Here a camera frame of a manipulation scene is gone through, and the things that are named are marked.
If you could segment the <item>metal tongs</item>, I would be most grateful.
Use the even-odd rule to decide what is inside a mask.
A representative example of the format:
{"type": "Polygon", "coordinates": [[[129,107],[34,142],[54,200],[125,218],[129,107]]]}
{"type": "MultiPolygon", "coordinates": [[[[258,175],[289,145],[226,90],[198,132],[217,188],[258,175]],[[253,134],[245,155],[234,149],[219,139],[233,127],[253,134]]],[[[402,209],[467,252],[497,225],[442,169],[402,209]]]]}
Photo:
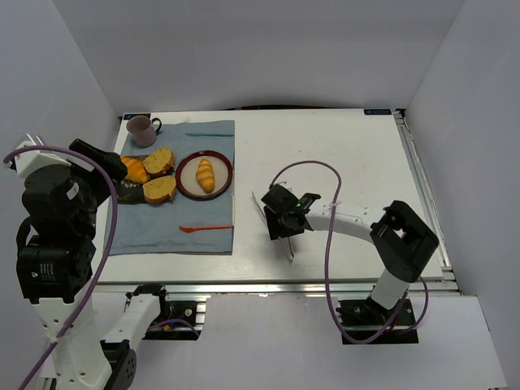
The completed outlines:
{"type": "MultiPolygon", "coordinates": [[[[253,203],[260,215],[260,218],[262,219],[264,224],[267,225],[267,217],[263,211],[263,208],[260,206],[258,199],[255,196],[254,191],[251,192],[251,197],[252,197],[253,203]]],[[[295,255],[293,252],[293,246],[292,246],[291,240],[289,238],[282,238],[282,239],[278,239],[278,242],[279,242],[279,247],[282,249],[282,251],[284,253],[284,256],[286,257],[286,259],[288,260],[289,263],[292,263],[295,258],[295,255]]]]}

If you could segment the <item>orange striped bread roll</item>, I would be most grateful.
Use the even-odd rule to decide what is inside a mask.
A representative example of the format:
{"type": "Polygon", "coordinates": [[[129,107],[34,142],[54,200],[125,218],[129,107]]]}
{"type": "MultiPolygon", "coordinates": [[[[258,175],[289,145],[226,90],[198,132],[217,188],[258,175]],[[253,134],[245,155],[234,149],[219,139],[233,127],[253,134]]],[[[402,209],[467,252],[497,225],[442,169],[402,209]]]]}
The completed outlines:
{"type": "Polygon", "coordinates": [[[212,193],[215,189],[215,172],[212,163],[207,158],[202,158],[196,172],[197,182],[204,193],[212,193]]]}

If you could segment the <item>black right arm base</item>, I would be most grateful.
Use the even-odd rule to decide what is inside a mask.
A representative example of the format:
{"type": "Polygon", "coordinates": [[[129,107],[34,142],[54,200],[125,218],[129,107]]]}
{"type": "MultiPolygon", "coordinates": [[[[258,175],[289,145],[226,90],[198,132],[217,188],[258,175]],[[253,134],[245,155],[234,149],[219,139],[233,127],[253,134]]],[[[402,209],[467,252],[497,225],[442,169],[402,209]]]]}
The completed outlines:
{"type": "MultiPolygon", "coordinates": [[[[376,304],[366,300],[341,300],[336,314],[344,330],[356,340],[372,337],[390,319],[393,310],[377,309],[376,304]]],[[[373,345],[415,345],[419,343],[416,329],[405,332],[416,321],[414,309],[409,298],[404,301],[398,315],[384,333],[372,342],[373,345]]]]}

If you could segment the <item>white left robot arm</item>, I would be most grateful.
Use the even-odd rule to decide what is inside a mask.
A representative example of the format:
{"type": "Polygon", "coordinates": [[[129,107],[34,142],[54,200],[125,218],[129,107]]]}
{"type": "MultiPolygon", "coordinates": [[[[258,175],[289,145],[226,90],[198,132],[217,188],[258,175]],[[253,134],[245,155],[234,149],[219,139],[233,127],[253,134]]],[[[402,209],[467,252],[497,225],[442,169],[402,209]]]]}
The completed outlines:
{"type": "Polygon", "coordinates": [[[43,353],[58,389],[127,389],[137,374],[137,347],[163,314],[161,285],[127,295],[116,325],[98,332],[92,294],[102,273],[92,267],[98,207],[117,203],[126,176],[118,154],[75,140],[66,149],[24,136],[4,160],[24,180],[27,218],[16,236],[16,274],[49,341],[43,353]]]}

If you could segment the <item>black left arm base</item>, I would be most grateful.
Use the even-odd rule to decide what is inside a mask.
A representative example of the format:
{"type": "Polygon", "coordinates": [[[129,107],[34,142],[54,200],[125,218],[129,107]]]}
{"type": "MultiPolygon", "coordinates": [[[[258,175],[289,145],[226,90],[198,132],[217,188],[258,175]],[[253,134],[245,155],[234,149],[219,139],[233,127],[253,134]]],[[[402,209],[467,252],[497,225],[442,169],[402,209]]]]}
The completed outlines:
{"type": "Polygon", "coordinates": [[[197,303],[195,301],[172,301],[167,298],[167,290],[160,284],[139,285],[133,292],[127,292],[125,308],[134,297],[149,294],[158,298],[159,315],[150,323],[144,340],[197,340],[201,333],[197,330],[197,303]]]}

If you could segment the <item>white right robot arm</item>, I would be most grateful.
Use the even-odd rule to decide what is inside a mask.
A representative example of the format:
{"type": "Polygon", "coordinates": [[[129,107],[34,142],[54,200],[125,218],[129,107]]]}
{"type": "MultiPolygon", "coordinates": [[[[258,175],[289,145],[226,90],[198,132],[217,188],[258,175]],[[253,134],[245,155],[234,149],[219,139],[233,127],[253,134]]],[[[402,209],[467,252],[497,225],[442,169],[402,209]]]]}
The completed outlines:
{"type": "Polygon", "coordinates": [[[415,283],[437,250],[439,239],[405,202],[381,209],[326,202],[315,193],[296,197],[282,184],[261,198],[271,240],[304,232],[331,231],[373,244],[384,271],[370,293],[379,307],[391,310],[415,283]]]}

